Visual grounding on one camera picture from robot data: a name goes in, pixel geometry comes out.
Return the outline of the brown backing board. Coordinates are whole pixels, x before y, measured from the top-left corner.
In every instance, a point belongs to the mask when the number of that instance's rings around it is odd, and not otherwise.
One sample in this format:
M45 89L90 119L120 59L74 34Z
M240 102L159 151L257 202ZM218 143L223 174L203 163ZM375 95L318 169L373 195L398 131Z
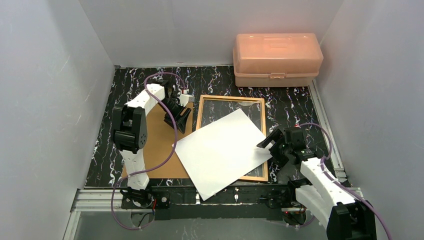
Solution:
M143 148L145 168L150 169L161 164L170 154L175 132L164 122L166 112L157 104L146 116L147 142ZM160 168L147 173L152 180L156 179L188 179L189 175L177 154Z

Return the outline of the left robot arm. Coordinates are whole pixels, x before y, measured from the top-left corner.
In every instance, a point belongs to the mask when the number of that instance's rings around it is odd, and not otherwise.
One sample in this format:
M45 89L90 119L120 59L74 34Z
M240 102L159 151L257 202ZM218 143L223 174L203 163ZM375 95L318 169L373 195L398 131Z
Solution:
M126 190L121 194L142 208L151 207L155 198L147 190L150 181L144 160L144 147L148 140L147 115L159 105L165 112L164 122L173 130L173 141L185 133L191 109L187 108L191 95L184 86L177 89L173 80L155 79L134 99L124 106L113 108L111 139L124 160L127 173Z

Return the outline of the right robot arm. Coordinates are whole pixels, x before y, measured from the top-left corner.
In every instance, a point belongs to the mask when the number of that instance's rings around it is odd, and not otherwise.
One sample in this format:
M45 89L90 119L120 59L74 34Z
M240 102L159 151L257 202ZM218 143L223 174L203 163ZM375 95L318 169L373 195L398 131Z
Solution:
M272 204L298 202L310 210L326 230L329 240L377 239L372 205L357 194L344 189L325 165L326 156L318 157L307 148L306 137L299 127L278 128L258 148L269 148L270 160L281 167L298 165L303 179L289 181L287 191L271 192Z

